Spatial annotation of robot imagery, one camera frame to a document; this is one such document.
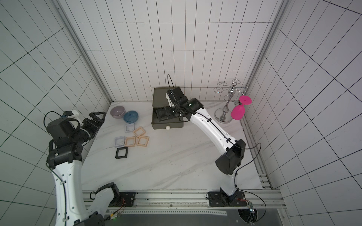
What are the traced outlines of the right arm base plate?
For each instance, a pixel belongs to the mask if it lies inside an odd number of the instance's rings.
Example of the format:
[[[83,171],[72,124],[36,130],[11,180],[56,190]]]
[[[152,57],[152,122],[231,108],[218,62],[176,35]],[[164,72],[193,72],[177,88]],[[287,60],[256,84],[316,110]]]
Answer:
[[[206,199],[210,207],[247,207],[248,202],[243,192],[235,192],[228,196],[222,191],[208,192]]]

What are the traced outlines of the three-drawer storage cabinet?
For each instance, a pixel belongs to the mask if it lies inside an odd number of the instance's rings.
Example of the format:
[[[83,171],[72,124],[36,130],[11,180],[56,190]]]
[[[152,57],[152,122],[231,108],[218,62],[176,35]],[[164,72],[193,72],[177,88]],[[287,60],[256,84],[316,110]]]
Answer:
[[[181,117],[172,119],[167,119],[166,117],[165,110],[169,110],[170,108],[168,99],[166,97],[166,93],[168,90],[169,88],[167,87],[154,88],[152,101],[153,112],[151,122],[152,128],[154,130],[163,130],[168,127],[170,127],[171,129],[183,128],[184,123]],[[164,121],[159,120],[157,116],[157,111],[159,109],[161,110],[160,112],[162,117],[165,119]]]

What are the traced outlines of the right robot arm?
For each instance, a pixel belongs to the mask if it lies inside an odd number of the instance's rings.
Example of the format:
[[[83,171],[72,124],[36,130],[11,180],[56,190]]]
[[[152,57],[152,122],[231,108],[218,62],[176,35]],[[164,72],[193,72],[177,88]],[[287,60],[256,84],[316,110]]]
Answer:
[[[224,182],[220,187],[220,200],[230,206],[237,199],[239,189],[236,186],[236,169],[241,165],[246,150],[243,139],[236,140],[229,135],[207,112],[196,98],[188,99],[180,87],[160,87],[153,94],[153,129],[168,129],[166,123],[178,124],[192,122],[198,126],[217,147],[221,154],[216,166],[223,173]]]

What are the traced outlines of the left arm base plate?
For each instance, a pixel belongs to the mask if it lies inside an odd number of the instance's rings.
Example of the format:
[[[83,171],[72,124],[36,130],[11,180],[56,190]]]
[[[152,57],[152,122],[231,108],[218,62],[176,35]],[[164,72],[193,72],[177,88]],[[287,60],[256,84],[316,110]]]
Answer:
[[[135,192],[120,192],[109,205],[110,207],[133,207],[135,201]]]

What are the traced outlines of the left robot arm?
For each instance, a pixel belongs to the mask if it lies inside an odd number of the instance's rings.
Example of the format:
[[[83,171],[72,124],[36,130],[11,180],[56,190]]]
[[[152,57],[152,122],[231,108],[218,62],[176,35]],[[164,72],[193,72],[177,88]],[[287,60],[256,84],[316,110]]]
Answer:
[[[79,121],[75,111],[48,123],[46,131],[52,136],[46,166],[55,181],[57,226],[103,226],[115,213],[107,214],[111,206],[125,207],[115,183],[108,183],[95,192],[91,206],[86,207],[81,184],[82,151],[105,121],[106,113],[90,113]]]

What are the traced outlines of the black brooch box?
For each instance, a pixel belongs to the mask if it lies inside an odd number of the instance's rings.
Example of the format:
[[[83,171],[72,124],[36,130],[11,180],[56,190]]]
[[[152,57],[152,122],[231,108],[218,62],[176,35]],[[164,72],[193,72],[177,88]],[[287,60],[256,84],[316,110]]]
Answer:
[[[158,108],[156,109],[156,116],[159,121],[166,121],[169,120],[167,109],[164,108]]]
[[[116,159],[124,159],[127,158],[128,156],[128,147],[119,147],[116,150]]]

